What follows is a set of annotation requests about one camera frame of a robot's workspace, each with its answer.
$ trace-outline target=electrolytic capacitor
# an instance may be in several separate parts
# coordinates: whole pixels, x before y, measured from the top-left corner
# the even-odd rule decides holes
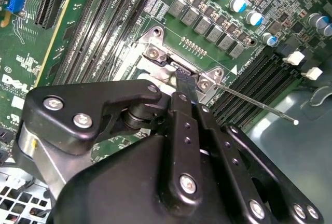
[[[263,15],[252,10],[247,13],[247,15],[245,16],[245,20],[248,24],[258,26],[261,25],[261,23],[263,22]]]
[[[330,37],[332,36],[332,23],[323,29],[316,29],[316,31],[323,36]]]
[[[261,37],[261,40],[264,44],[270,47],[275,47],[278,43],[278,38],[273,36],[271,33],[264,33]]]
[[[229,8],[237,13],[244,12],[246,7],[247,4],[245,0],[230,0],[229,2]]]
[[[309,16],[308,23],[312,27],[323,29],[328,25],[328,20],[327,16],[322,16],[319,13],[313,13]]]

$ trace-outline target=black metal arm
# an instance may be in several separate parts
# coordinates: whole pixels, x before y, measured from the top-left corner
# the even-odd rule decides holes
[[[140,128],[153,134],[92,164],[95,143]],[[52,224],[323,223],[241,130],[146,80],[32,90],[14,150],[57,199]]]

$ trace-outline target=green circuit board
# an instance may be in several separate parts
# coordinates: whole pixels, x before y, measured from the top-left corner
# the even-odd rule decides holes
[[[221,67],[222,83],[227,86],[239,80],[262,53],[266,44],[261,38],[266,32],[276,36],[279,43],[288,41],[306,49],[312,54],[311,64],[317,66],[332,52],[331,37],[317,33],[308,24],[312,13],[332,18],[331,0],[245,0],[247,7],[242,13],[230,10],[230,0],[201,0],[199,5],[195,5],[195,0],[180,0],[185,7],[176,17],[170,10],[176,0],[60,0],[51,26],[39,14],[43,0],[25,0],[24,8],[15,13],[6,11],[8,1],[0,0],[1,23],[6,19],[0,28],[0,127],[13,132],[20,122],[24,97],[33,87],[106,81],[116,76],[137,78],[139,57],[134,59],[128,54],[133,42],[155,26],[164,30],[163,45],[201,73]],[[198,17],[189,26],[184,18],[190,8],[195,9]],[[212,9],[210,14],[206,13],[208,9]],[[263,15],[260,26],[246,23],[245,17],[251,10]],[[203,16],[210,20],[211,27],[222,30],[221,38],[227,35],[232,39],[227,50],[219,47],[220,40],[216,43],[208,40],[208,31],[205,34],[195,31]],[[221,16],[225,20],[217,23]],[[241,52],[234,55],[232,51],[237,47],[241,47]],[[121,66],[128,69],[121,72]],[[298,76],[276,92],[285,95],[301,81]],[[207,104],[219,109],[218,100],[223,95],[223,91],[217,91]],[[275,99],[269,102],[275,105]],[[250,124],[241,127],[249,129],[263,115],[257,114]],[[116,151],[122,143],[127,144],[126,140],[118,138],[109,144]],[[103,150],[100,157],[113,153],[107,149],[96,148]]]

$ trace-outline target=screw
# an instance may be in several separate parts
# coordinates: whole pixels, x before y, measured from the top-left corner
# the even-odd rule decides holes
[[[89,128],[92,126],[92,119],[87,114],[77,114],[75,115],[73,122],[76,126],[80,128]]]
[[[215,76],[220,76],[220,75],[222,75],[222,71],[218,69],[214,72],[214,75]]]
[[[309,214],[310,214],[313,218],[315,218],[315,219],[318,219],[318,218],[319,218],[318,213],[316,212],[316,210],[315,210],[312,206],[308,206],[308,207],[307,207],[307,210],[308,210]]]
[[[183,101],[187,101],[187,97],[184,94],[179,94],[178,97]]]
[[[208,88],[208,86],[209,86],[209,82],[208,82],[207,80],[202,80],[202,81],[199,83],[199,87],[200,87],[201,89],[206,89],[206,88]]]
[[[232,130],[232,132],[234,132],[234,133],[238,133],[238,130],[237,129],[235,129],[235,127],[234,126],[230,126],[230,129]]]
[[[295,204],[294,205],[294,210],[300,218],[302,218],[302,219],[306,218],[305,212],[303,211],[303,209],[299,205]]]
[[[152,93],[156,93],[157,92],[156,87],[152,86],[152,85],[148,86],[147,89],[150,90]]]
[[[265,217],[265,213],[264,213],[264,210],[263,208],[259,205],[258,202],[254,201],[254,200],[251,200],[249,202],[249,206],[252,210],[252,212],[254,213],[254,215],[258,218],[258,219],[264,219]]]
[[[208,113],[210,110],[206,106],[202,106],[204,112]]]
[[[195,181],[187,175],[182,175],[180,177],[180,185],[182,189],[188,194],[194,194],[196,192]]]
[[[45,99],[43,105],[51,111],[58,111],[63,108],[62,101],[54,97]]]

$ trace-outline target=black plastic part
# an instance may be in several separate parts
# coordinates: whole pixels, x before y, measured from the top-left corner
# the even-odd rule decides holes
[[[60,99],[64,107],[53,111],[43,105],[48,97]],[[156,103],[159,89],[147,80],[112,81],[64,86],[41,87],[31,90],[25,99],[22,121],[26,128],[64,152],[81,155],[95,143],[121,132],[116,125],[121,112],[130,105]],[[73,122],[77,114],[87,114],[93,125],[82,129]]]
[[[52,28],[56,22],[63,0],[42,0],[35,23],[44,29]]]

